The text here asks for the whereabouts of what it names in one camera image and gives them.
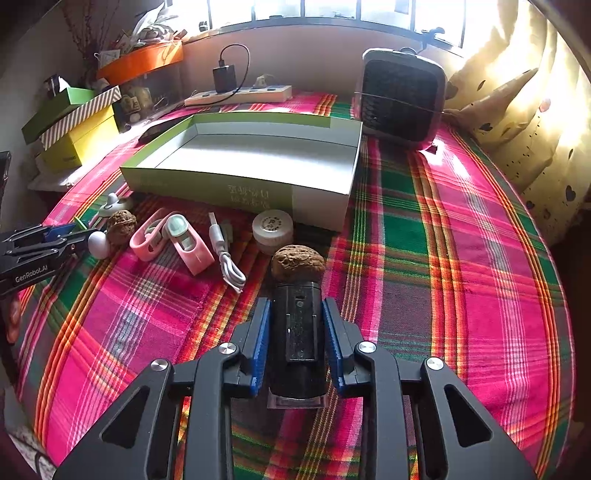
silver screw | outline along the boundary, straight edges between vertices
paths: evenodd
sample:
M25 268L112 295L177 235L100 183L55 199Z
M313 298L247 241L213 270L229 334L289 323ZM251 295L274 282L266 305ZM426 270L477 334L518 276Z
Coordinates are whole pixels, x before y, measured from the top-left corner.
M230 353L234 353L238 347L233 343L226 342L219 346L218 350L220 353L224 355L230 355Z
M441 370L443 368L443 360L436 356L432 356L431 358L427 358L427 366L431 370Z
M168 368L168 362L163 358L158 358L150 364L150 368L155 372L161 372L162 370L166 370Z
M359 349L360 352L363 353L374 353L376 346L375 343L372 342L361 342L357 348Z

white usb cable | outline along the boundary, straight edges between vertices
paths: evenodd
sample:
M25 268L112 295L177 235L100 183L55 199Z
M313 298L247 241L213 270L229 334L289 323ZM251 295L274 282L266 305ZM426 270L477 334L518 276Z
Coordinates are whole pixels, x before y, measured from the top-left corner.
M228 253L228 244L223 237L222 229L217 224L216 216L213 212L209 213L209 220L212 223L211 227L209 227L209 239L218 255L220 266L222 267L222 277L237 293L242 293L242 289L246 283L246 277L232 261L230 253Z

walnut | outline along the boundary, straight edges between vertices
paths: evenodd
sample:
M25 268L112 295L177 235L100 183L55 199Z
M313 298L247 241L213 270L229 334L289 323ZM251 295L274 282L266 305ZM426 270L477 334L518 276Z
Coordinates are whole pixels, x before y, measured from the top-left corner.
M320 281L324 258L304 245L287 245L273 255L271 274L277 281Z
M107 240L111 245L125 245L135 232L136 218L127 210L115 212L107 222Z

clear plastic base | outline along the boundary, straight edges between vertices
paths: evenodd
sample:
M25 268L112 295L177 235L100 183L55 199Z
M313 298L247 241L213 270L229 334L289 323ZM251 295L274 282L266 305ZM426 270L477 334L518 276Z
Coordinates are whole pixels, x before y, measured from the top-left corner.
M267 408L285 410L286 408L324 408L327 403L328 394L313 398L287 398L279 397L269 390Z

white jar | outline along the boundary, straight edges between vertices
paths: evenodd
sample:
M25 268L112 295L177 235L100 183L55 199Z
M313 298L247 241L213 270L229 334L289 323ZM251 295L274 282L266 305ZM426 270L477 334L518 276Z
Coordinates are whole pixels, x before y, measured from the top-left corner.
M273 255L294 240L294 222L283 210L266 210L252 221L252 234L261 252Z

